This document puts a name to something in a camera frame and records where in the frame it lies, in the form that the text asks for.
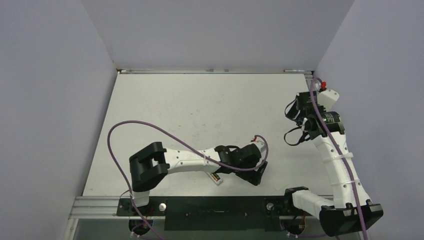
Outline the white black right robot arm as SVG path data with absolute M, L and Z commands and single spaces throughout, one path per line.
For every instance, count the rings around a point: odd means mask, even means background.
M 282 207 L 289 214 L 304 211 L 317 218 L 324 233 L 335 237 L 366 232 L 383 215 L 373 203 L 356 173 L 340 115 L 331 110 L 335 91 L 299 92 L 285 116 L 302 130 L 300 143 L 311 141 L 319 151 L 328 174 L 333 198 L 314 194 L 307 187 L 288 188 Z

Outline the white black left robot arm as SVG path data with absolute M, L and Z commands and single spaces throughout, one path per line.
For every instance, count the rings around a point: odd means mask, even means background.
M 185 172 L 235 174 L 257 186 L 266 169 L 268 147 L 264 141 L 253 140 L 243 147 L 219 145 L 198 150 L 174 150 L 153 142 L 129 158 L 131 201 L 129 208 L 136 215 L 148 211 L 150 191 L 167 175 Z

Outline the white remote control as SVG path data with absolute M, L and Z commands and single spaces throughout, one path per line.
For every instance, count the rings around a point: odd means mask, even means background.
M 205 173 L 217 186 L 221 185 L 223 183 L 223 179 L 216 173 Z

